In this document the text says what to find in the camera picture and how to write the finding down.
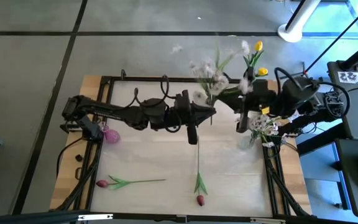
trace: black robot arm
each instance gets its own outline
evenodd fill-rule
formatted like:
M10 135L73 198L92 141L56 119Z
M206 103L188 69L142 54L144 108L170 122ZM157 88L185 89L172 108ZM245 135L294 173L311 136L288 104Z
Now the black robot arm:
M166 129L170 133L179 131L182 125L187 126L188 142L197 144L196 126L216 113L211 107L190 103L188 91L174 97L175 103L169 107L163 99L151 98L140 106L116 106L94 101L85 96L69 98L62 116L66 122L75 122L83 130L83 137L97 141L103 133L97 123L92 123L87 114L125 122L128 126L143 130L150 124L153 130Z

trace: gray floor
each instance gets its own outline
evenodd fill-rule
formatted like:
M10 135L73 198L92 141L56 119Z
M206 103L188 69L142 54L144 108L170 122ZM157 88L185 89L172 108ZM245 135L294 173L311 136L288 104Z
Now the gray floor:
M0 0L0 30L71 31L80 4L80 0ZM295 10L297 3L289 4ZM275 32L290 16L288 4L270 0L201 0L197 3L90 0L80 30ZM321 3L306 24L305 32L341 32L351 20L345 4ZM357 26L349 32L358 32ZM4 141L0 147L0 215L9 213L12 208L68 39L64 36L0 36L0 139ZM282 67L289 72L300 72L301 61L309 65L333 41L333 37L305 37L295 44L279 37L77 37L24 212L44 212L49 208L56 158L67 138L59 128L63 123L61 111L67 98L78 94L84 75L119 75L124 68L128 75L189 77L190 61L213 57L216 43L222 55L228 54L240 47L242 39L250 43L263 40L265 53L259 66L270 71ZM175 45L182 46L183 50L170 54ZM328 61L345 59L357 49L358 37L341 39L310 70L310 75L327 77ZM226 72L239 78L244 68L239 57L227 66ZM320 190L319 194L326 195L326 192ZM315 215L337 218L318 209L322 207L320 202L311 201Z

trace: tulip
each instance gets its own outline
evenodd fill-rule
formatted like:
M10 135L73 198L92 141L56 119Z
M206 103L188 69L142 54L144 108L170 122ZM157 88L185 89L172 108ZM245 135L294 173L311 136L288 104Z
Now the tulip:
M260 52L260 51L263 49L263 47L264 47L264 44L263 44L262 41L260 40L260 41L258 41L258 42L256 43L256 45L255 45L255 50L256 50L257 52Z
M260 77L262 77L262 76L265 76L265 75L267 75L268 74L268 70L266 69L266 68L259 68L258 69L258 76L260 76Z
M96 185L101 188L106 188L109 186L109 182L107 182L107 180L99 180Z
M197 196L197 203L199 206L203 206L205 204L204 196L202 195Z

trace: yellow tulip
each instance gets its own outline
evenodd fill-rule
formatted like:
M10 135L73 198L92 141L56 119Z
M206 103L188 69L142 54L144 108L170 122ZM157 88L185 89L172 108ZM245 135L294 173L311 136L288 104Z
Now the yellow tulip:
M260 52L260 51L263 49L263 47L264 47L264 44L262 43L261 40L258 41L258 42L256 42L255 50L256 50L257 52Z
M268 72L269 72L269 71L268 71L266 68L263 68L263 67L262 67L262 68L259 68L259 69L258 69L258 76L259 76L259 77L265 76L265 75L268 74Z

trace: red tulip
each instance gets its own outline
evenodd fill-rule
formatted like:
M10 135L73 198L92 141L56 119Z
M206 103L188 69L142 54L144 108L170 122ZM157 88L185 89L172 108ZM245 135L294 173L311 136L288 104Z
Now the red tulip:
M202 195L197 196L197 203L199 206L203 206L205 204L204 196Z
M106 188L109 186L109 182L107 182L107 180L99 180L96 185L101 188Z

